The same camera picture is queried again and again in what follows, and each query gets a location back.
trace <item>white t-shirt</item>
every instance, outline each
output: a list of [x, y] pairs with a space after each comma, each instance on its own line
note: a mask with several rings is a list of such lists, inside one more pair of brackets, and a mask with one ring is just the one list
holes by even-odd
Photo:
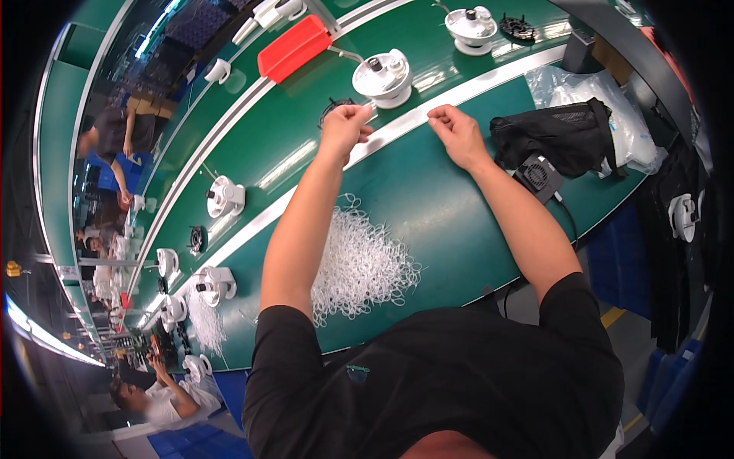
[[84, 229], [84, 241], [89, 239], [90, 237], [97, 237], [99, 236], [101, 230], [98, 230], [95, 228], [94, 225], [89, 225]]
[[219, 409], [222, 404], [217, 398], [209, 394], [207, 391], [195, 386], [194, 384], [181, 381], [178, 383], [184, 391], [186, 391], [201, 409], [194, 415], [186, 419], [182, 419], [173, 407], [173, 390], [170, 387], [163, 387], [156, 381], [145, 393], [153, 398], [152, 403], [145, 412], [148, 421], [161, 429], [179, 430], [190, 425], [196, 424], [208, 418], [213, 412]]

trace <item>clear plastic bag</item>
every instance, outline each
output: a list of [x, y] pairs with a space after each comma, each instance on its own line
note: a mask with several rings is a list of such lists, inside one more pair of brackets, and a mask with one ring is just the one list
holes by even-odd
[[[596, 97], [611, 109], [609, 127], [617, 167], [627, 165], [646, 174], [660, 170], [668, 152], [655, 145], [642, 114], [630, 104], [608, 71], [577, 75], [547, 65], [527, 72], [525, 80], [536, 109], [586, 102]], [[609, 174], [611, 168], [604, 159], [599, 176]]]

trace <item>logo on t-shirt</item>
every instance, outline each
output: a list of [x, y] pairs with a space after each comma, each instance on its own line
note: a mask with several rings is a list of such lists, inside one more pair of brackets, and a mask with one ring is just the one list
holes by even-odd
[[365, 382], [365, 379], [367, 379], [369, 368], [358, 365], [347, 365], [346, 373], [349, 375], [349, 379], [352, 380], [352, 382], [361, 384]]

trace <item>pile of cable ties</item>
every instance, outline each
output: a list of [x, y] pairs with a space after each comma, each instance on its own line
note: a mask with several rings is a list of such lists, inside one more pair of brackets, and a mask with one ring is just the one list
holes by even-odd
[[311, 288], [313, 324], [325, 327], [328, 316], [354, 319], [382, 303], [405, 304], [404, 294], [421, 281], [420, 263], [408, 246], [390, 237], [385, 224], [372, 225], [359, 209], [361, 199], [348, 193], [347, 206], [335, 206], [319, 271]]
[[194, 327], [194, 335], [189, 338], [196, 338], [202, 352], [210, 350], [222, 357], [222, 342], [227, 341], [224, 320], [219, 309], [206, 304], [195, 287], [196, 283], [192, 284], [186, 293], [189, 319]]

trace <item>right hand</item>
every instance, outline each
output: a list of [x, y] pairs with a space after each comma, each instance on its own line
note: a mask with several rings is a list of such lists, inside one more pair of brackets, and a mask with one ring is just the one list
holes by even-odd
[[442, 105], [428, 112], [428, 124], [436, 133], [448, 157], [462, 169], [471, 169], [482, 163], [492, 162], [484, 146], [479, 124], [452, 105]]
[[125, 204], [130, 203], [132, 200], [132, 196], [130, 196], [130, 192], [127, 189], [122, 189], [120, 191], [120, 194], [123, 196], [123, 202]]
[[148, 365], [150, 365], [154, 370], [156, 370], [156, 373], [158, 375], [168, 375], [168, 372], [166, 371], [166, 366], [161, 361], [161, 358], [157, 355], [146, 355], [148, 358]]

